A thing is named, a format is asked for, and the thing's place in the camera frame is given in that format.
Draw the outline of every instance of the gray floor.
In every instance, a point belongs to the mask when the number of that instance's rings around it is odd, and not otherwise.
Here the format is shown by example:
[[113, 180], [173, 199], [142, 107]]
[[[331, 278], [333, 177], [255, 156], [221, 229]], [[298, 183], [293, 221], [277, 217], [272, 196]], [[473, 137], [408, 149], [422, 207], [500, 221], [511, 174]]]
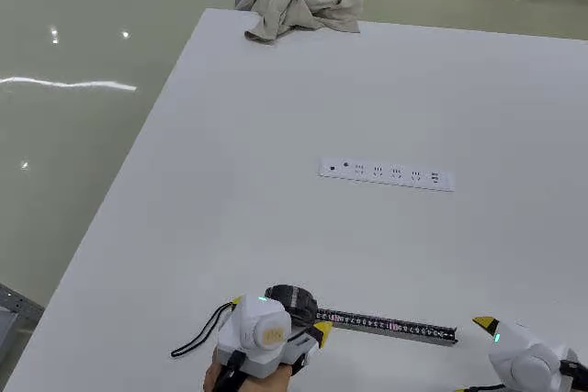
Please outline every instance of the gray floor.
[[[232, 5], [0, 0], [0, 282], [48, 303], [200, 14]], [[366, 0], [363, 18], [588, 39], [587, 5]]]

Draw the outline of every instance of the metal ruler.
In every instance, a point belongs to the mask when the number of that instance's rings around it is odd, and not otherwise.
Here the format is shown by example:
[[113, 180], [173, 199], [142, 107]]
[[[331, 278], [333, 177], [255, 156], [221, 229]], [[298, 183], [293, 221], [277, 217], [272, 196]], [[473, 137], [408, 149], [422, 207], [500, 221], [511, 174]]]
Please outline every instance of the metal ruler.
[[458, 342], [457, 328], [427, 325], [406, 320], [384, 319], [351, 312], [318, 309], [317, 320], [331, 321], [335, 328], [359, 330], [373, 334], [388, 335], [406, 340], [452, 346]]

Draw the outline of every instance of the power strip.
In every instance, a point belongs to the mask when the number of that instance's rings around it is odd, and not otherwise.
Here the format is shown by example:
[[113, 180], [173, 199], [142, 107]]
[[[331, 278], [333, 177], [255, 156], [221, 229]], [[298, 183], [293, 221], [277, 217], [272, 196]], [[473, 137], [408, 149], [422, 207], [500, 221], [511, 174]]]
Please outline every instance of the power strip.
[[452, 174], [420, 169], [392, 162], [362, 161], [353, 158], [321, 158], [319, 175], [368, 183], [403, 185], [406, 187], [455, 191]]

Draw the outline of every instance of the black strap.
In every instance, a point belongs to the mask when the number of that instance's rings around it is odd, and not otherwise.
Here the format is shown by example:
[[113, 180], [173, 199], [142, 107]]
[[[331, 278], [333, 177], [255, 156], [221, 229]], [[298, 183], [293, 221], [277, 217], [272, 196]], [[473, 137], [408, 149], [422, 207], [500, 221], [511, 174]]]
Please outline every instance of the black strap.
[[249, 375], [223, 366], [214, 384], [213, 392], [237, 392]]
[[213, 392], [237, 392], [249, 376], [240, 371], [246, 359], [245, 353], [233, 351], [227, 365], [220, 370]]
[[573, 378], [571, 388], [588, 392], [588, 369], [581, 363], [561, 360], [560, 372], [562, 375]]

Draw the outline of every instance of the human hand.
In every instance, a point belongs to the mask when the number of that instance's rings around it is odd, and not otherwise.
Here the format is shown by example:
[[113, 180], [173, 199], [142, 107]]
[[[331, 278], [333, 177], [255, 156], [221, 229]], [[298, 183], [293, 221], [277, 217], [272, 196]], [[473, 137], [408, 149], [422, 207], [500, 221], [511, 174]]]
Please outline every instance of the human hand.
[[[221, 373], [222, 366], [217, 362], [216, 355], [215, 350], [212, 354], [212, 364], [207, 369], [206, 377], [204, 378], [204, 392], [212, 392], [217, 377]], [[286, 392], [291, 376], [292, 366], [281, 364], [274, 374], [263, 380], [252, 376], [248, 377], [239, 392]]]

